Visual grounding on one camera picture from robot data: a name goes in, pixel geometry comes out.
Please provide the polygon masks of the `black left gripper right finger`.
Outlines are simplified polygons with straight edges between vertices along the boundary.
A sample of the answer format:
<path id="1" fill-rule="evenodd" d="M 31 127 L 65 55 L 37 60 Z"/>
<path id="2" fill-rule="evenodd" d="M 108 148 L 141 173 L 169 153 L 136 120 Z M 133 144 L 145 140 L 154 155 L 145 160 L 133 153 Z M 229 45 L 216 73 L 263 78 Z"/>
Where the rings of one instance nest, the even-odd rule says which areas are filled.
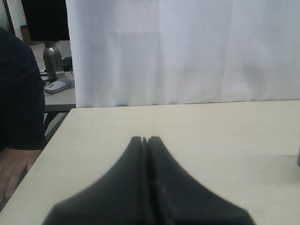
<path id="1" fill-rule="evenodd" d="M 213 193 L 176 161 L 160 137 L 148 140 L 148 174 L 160 225 L 253 225 L 243 208 Z"/>

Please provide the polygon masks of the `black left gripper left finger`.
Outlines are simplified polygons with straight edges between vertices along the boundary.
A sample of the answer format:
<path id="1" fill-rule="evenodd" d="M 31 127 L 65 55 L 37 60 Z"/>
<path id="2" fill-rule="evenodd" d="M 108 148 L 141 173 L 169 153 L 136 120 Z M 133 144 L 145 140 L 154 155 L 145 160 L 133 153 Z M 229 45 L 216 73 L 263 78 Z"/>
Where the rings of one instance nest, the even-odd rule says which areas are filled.
<path id="1" fill-rule="evenodd" d="M 45 225 L 148 225 L 150 190 L 147 141 L 131 138 L 118 161 L 99 180 L 54 205 Z"/>

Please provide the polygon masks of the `bare person hand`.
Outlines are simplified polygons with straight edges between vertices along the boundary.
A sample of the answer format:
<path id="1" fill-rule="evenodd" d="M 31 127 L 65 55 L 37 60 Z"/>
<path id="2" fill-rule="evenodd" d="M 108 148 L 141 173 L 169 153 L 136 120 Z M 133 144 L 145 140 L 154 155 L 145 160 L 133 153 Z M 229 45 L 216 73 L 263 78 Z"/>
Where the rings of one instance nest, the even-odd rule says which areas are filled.
<path id="1" fill-rule="evenodd" d="M 0 153 L 0 203 L 12 196 L 22 173 L 33 166 L 41 152 L 5 148 Z"/>

